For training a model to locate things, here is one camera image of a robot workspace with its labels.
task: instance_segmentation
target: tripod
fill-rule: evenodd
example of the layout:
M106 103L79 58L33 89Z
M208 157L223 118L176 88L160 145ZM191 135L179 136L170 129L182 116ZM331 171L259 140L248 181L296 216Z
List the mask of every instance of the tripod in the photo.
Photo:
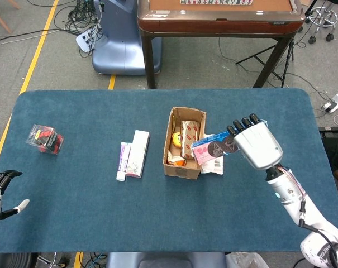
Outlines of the tripod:
M268 51L268 50L271 50L275 48L275 45L274 46L270 46L269 48L267 49L264 49L262 51L259 51L258 53L256 54L253 54L252 56L249 56L243 60L240 60L238 62L236 62L236 64L240 64L240 63L243 63L244 61L246 60L249 60L251 58L255 58L257 61L259 61L262 65L265 65L265 62L262 61L262 59L260 59L258 57L258 55ZM294 40L292 40L290 43L289 43L289 46L288 46L288 55L287 55L287 59L285 60L285 67L284 67L284 72L283 72L283 76L280 76L278 75L276 72L272 72L272 74L277 77L280 81L282 81L282 85L281 87L283 88L284 87L284 82L285 82L285 76L287 74L287 70L288 70L288 66L289 66L289 61L291 60L291 56L292 56L292 61L294 61Z

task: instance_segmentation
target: wooden table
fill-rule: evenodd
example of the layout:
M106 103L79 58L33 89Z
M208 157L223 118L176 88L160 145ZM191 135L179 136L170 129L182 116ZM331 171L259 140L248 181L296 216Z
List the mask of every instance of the wooden table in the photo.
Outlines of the wooden table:
M169 37L273 38L277 44L254 88L261 88L305 19L299 0L253 0L250 6L180 4L180 0L139 0L138 24L147 85L155 89L151 40Z

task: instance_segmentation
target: table leg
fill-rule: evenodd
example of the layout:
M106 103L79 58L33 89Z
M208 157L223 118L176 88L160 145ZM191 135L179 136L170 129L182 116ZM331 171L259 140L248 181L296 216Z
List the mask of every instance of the table leg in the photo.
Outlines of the table leg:
M283 53L289 46L289 43L291 42L293 37L294 35L289 35L287 37L279 39L274 50L272 51L272 54L270 54L269 59L267 60L262 71L260 72L253 88L263 87L264 83L268 80L269 75L273 72L275 66L277 65L279 59L282 57Z
M142 52L144 53L145 73L148 89L156 89L154 75L153 45L150 36L141 36Z

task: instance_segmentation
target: gray floor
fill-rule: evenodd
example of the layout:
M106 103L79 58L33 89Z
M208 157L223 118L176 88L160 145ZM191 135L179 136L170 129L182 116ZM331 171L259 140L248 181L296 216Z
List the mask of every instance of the gray floor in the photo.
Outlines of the gray floor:
M14 9L7 1L0 0L0 15L13 30L13 34L21 34L35 30L42 30L46 23L50 8L35 7L26 0L17 0L22 7ZM38 0L38 4L52 4L51 0ZM58 16L58 24L63 25L67 12ZM308 29L299 33L299 40ZM327 30L317 35L314 45L307 43L310 33L302 40L307 43L303 49L298 46L294 49L295 61L290 63L289 72L300 75L310 81L318 90L329 96L338 93L338 25L335 40L325 41ZM0 25L0 38L7 33ZM22 87L32 57L34 56L39 39L30 39L0 46L0 138L11 114L18 93ZM269 39L221 39L222 52L226 57L235 60L242 59L274 41ZM261 65L255 60L243 64L249 70L246 72L232 61L223 59L218 49L218 39L171 38L164 40L163 68L157 76L159 88L250 88L258 76ZM27 90L39 89L107 89L110 77L97 74L91 64L91 59L82 59L74 36L63 32L52 33L47 36L42 52L38 59ZM280 83L270 78L271 83L280 86ZM288 75L287 88L302 88L311 94L312 105L320 109L325 103L307 82L293 75ZM144 76L119 76L116 79L115 90L145 89ZM326 115L317 118L319 126L335 126L333 117L338 114ZM295 260L301 257L298 252L266 252L261 253L270 267L292 267ZM74 254L71 254L73 266Z

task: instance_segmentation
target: toothpaste box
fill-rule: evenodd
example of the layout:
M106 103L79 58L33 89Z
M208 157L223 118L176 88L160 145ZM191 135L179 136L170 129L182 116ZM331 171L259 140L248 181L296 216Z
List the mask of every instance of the toothpaste box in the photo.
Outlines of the toothpaste box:
M127 176L141 178L149 137L148 131L135 131L126 167Z

